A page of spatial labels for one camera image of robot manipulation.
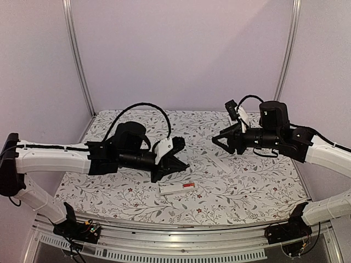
aluminum frame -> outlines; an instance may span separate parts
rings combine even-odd
[[[79,220],[88,219],[82,213],[77,213],[77,215]],[[82,255],[99,257],[101,256],[99,252],[106,250],[106,253],[132,254],[148,259],[166,258],[171,262],[172,258],[183,258],[184,262],[187,259],[198,258],[204,259],[205,262],[205,258],[209,257],[219,259],[235,254],[255,253],[262,249],[279,247],[282,244],[300,240],[269,245],[264,237],[267,224],[252,227],[241,226],[241,228],[230,226],[224,229],[223,226],[182,227],[140,222],[127,224],[125,221],[128,220],[111,219],[108,225],[101,221],[103,230],[99,243],[97,245],[85,243]],[[313,226],[312,229],[313,236],[315,236],[318,232],[318,225]],[[39,215],[36,218],[24,263],[33,263],[43,234],[60,239],[52,234],[52,230],[51,223],[45,217]],[[339,246],[329,221],[321,224],[321,235],[326,241],[326,249],[331,262],[342,263]],[[114,261],[113,258],[106,256],[105,259]]]
[[[87,80],[86,80],[84,70],[83,70],[81,56],[79,53],[75,25],[74,25],[74,21],[73,21],[71,0],[63,0],[63,7],[64,7],[64,13],[65,13],[67,32],[68,32],[69,39],[70,39],[70,44],[71,44],[73,59],[75,61],[75,65],[76,65],[76,69],[77,69],[78,79],[79,79],[79,82],[80,82],[80,85],[82,88],[84,100],[86,102],[89,114],[92,117],[94,117],[96,115],[96,112],[94,109],[92,97],[91,97],[90,92],[89,92]]]
[[[299,16],[300,16],[300,9],[301,9],[301,0],[294,0],[284,61],[283,61],[283,65],[282,65],[282,68],[280,71],[278,84],[277,84],[277,87],[276,87],[276,90],[274,93],[273,100],[280,100],[280,97],[281,97],[281,94],[283,91],[283,87],[284,87],[285,79],[286,79],[286,76],[288,73],[291,55],[292,55],[293,47],[294,47],[294,43],[295,43],[297,27],[298,27],[298,20],[299,20]]]

black joint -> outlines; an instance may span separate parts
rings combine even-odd
[[[237,121],[239,115],[236,113],[235,108],[237,107],[237,103],[234,100],[230,100],[225,104],[225,108],[229,113],[229,116],[232,121]]]
[[[11,133],[7,137],[4,148],[1,152],[3,154],[0,159],[0,195],[15,196],[21,189],[25,189],[24,174],[18,174],[16,169],[16,148],[9,150],[19,142],[18,133]]]

black cable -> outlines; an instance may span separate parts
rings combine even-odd
[[[20,202],[18,203],[18,204],[16,204],[13,200],[12,200],[12,198],[11,198],[11,196],[9,196],[9,199],[10,199],[10,201],[11,201],[11,203],[13,203],[15,206],[17,206],[17,207],[20,207],[21,205],[22,205],[22,201],[20,200]]]
[[[253,149],[252,149],[252,152],[253,152],[255,155],[258,155],[258,156],[260,156],[260,157],[278,158],[278,153],[275,152],[273,149],[272,149],[272,151],[271,151],[272,155],[263,155],[263,154],[261,154],[261,153],[255,152],[255,149],[256,149],[256,148],[253,148]]]
[[[339,148],[341,150],[347,151],[347,152],[351,152],[350,148],[347,148],[345,146],[339,145],[339,144],[335,144],[334,142],[332,142],[331,140],[325,138],[323,135],[321,135],[317,130],[311,128],[311,127],[306,127],[306,126],[300,126],[300,125],[296,125],[296,124],[292,124],[290,123],[290,126],[293,126],[295,128],[307,128],[307,129],[311,129],[316,135],[318,135],[322,140],[324,140],[325,142],[327,142],[328,144],[331,144],[332,146]]]
[[[76,148],[76,147],[64,147],[61,145],[39,145],[39,144],[28,144],[28,145],[15,145],[10,148],[7,148],[0,154],[0,159],[5,155],[6,152],[13,150],[15,148],[37,148],[37,149],[57,149],[57,150],[65,150],[65,151],[77,151],[77,152],[89,152],[91,149],[89,148]]]
[[[310,253],[311,250],[317,245],[317,242],[318,242],[318,239],[319,239],[319,236],[320,236],[320,222],[318,223],[318,225],[319,225],[319,227],[318,227],[318,235],[317,235],[316,241],[314,242],[313,246],[308,251],[306,251],[305,253],[302,253],[301,256],[305,255],[307,253]]]
[[[120,118],[123,114],[125,114],[127,111],[129,111],[130,109],[135,108],[135,107],[138,107],[138,106],[150,106],[150,107],[152,107],[152,108],[155,108],[155,109],[159,110],[159,111],[163,114],[163,116],[165,117],[166,122],[167,122],[167,125],[168,125],[168,135],[167,135],[167,138],[169,138],[169,137],[171,136],[171,132],[172,132],[171,122],[169,121],[169,118],[168,118],[167,114],[164,112],[164,110],[161,109],[160,107],[158,107],[158,106],[155,105],[155,104],[152,104],[152,103],[149,103],[149,102],[140,102],[140,103],[136,103],[136,104],[133,104],[133,105],[131,105],[131,106],[125,108],[123,111],[121,111],[120,114],[118,114],[118,116],[117,116],[117,117],[114,119],[114,121],[111,123],[111,126],[110,126],[109,130],[107,131],[107,133],[106,133],[106,135],[105,135],[105,137],[104,137],[104,139],[103,139],[103,142],[106,141],[106,140],[108,139],[110,132],[111,132],[112,129],[114,128],[114,126],[115,126],[116,122],[119,120],[119,118]]]
[[[237,105],[236,112],[238,111],[240,105],[241,105],[245,100],[247,100],[247,99],[249,99],[249,98],[257,99],[257,100],[259,100],[261,103],[264,102],[259,96],[256,96],[256,95],[246,95],[245,97],[243,97],[243,98],[240,100],[239,104]]]
[[[10,150],[13,150],[15,148],[23,148],[24,145],[15,145],[15,146],[12,146],[10,148],[7,148],[6,150],[4,150],[2,153],[0,153],[0,159],[5,155],[6,152],[10,151]]]
[[[76,251],[77,255],[81,258],[83,263],[87,263],[85,261],[85,259],[83,258],[83,256],[81,255],[81,253],[79,252],[79,250],[76,248],[76,244],[74,241],[72,241],[71,239],[67,238],[63,232],[61,231],[61,229],[59,229],[58,227],[56,227],[56,225],[49,219],[49,221],[51,222],[51,224],[54,226],[54,228],[60,232],[61,236],[63,236],[63,238],[70,244],[70,249],[71,249],[71,255],[72,255],[72,248]]]

